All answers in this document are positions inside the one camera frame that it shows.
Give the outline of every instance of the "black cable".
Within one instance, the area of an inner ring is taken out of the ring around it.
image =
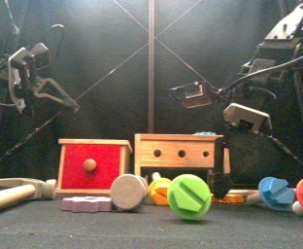
[[[47,35],[47,33],[49,33],[51,30],[54,30],[54,29],[59,29],[59,30],[61,30],[61,38],[59,38],[59,45],[58,45],[58,48],[57,48],[57,50],[55,50],[55,54],[54,54],[54,56],[53,56],[53,58],[51,58],[51,60],[50,60],[49,65],[53,64],[53,62],[54,62],[54,61],[57,60],[57,58],[58,58],[59,51],[61,51],[61,49],[62,49],[63,38],[65,38],[65,26],[63,26],[62,24],[54,24],[54,25],[51,25],[51,26],[45,30],[45,33],[43,33],[43,35],[42,35],[42,40],[46,41],[46,35]]]
[[[239,83],[242,83],[243,81],[254,78],[254,77],[258,77],[259,75],[262,74],[266,74],[266,73],[271,73],[271,72],[275,72],[275,71],[279,71],[280,69],[283,68],[287,68],[295,64],[298,64],[299,62],[303,61],[303,55],[299,56],[298,58],[287,61],[286,63],[278,65],[278,66],[274,66],[274,67],[270,67],[270,68],[266,68],[263,70],[259,70],[251,74],[247,74],[246,76],[240,77],[238,80],[235,80],[224,89],[222,89],[222,91],[230,91],[231,89],[234,89]]]

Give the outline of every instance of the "green screw toy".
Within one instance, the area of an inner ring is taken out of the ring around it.
[[[182,219],[199,219],[210,208],[208,186],[195,175],[182,174],[169,186],[167,200],[170,208]]]

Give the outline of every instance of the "metal rod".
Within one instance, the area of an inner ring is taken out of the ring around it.
[[[147,132],[154,132],[154,74],[155,74],[155,2],[149,0],[149,100],[147,100]]]

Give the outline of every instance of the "red wooden box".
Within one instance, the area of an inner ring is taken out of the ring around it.
[[[59,139],[58,194],[107,194],[127,173],[131,147],[126,140]]]

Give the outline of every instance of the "black backdrop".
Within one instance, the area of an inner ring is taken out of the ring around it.
[[[286,3],[291,11],[296,1]],[[0,177],[57,178],[58,138],[123,139],[133,146],[134,134],[149,131],[149,1],[15,0],[9,5],[21,32],[14,40],[5,1],[0,1],[0,53],[43,42],[54,54],[59,48],[59,30],[43,37],[45,30],[53,24],[65,26],[59,56],[38,74],[61,84],[77,98],[79,110],[61,114],[0,161]],[[185,109],[170,99],[169,88],[199,81],[201,76],[218,88],[236,79],[240,65],[280,19],[278,1],[155,1],[154,16],[154,132],[223,134],[227,132],[224,107],[212,104]],[[2,98],[5,90],[0,89]],[[14,108],[0,108],[0,157],[58,111],[50,102],[35,101],[34,117],[21,116]],[[271,115],[275,137],[303,159],[291,85],[280,94]],[[267,160],[254,164],[258,169],[242,165],[246,174],[235,181],[256,182],[263,175],[275,175],[295,183],[303,177],[303,168],[275,152],[268,142],[251,144],[254,139],[250,135],[238,138],[246,144],[243,147],[254,151],[239,158],[250,162],[262,151],[259,157]]]

